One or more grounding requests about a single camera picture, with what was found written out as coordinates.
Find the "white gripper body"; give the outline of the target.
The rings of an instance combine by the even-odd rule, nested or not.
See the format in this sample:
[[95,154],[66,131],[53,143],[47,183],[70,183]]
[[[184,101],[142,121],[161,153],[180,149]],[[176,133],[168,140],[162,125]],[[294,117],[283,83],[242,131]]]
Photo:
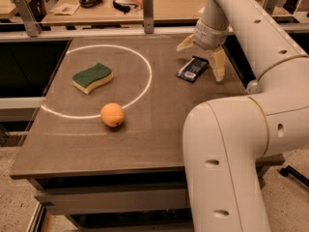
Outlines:
[[199,19],[193,30],[193,40],[204,50],[216,50],[225,43],[227,33],[228,28],[213,29]]

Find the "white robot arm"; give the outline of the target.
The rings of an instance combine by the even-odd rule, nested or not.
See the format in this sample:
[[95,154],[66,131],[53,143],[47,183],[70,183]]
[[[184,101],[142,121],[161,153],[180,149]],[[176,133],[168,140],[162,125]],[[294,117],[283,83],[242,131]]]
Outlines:
[[[195,33],[211,49],[232,26],[256,94],[205,101],[187,115],[183,160],[195,232],[271,232],[256,161],[308,142],[308,55],[255,0],[209,0]],[[205,28],[212,34],[206,35]]]

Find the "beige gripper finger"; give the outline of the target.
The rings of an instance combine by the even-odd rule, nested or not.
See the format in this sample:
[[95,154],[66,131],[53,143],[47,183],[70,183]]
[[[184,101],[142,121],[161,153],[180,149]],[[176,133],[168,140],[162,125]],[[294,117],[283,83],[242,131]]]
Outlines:
[[210,64],[215,80],[221,82],[225,76],[225,51],[222,46],[210,54]]
[[182,51],[186,48],[190,48],[196,44],[194,35],[190,35],[186,37],[178,46],[177,51]]

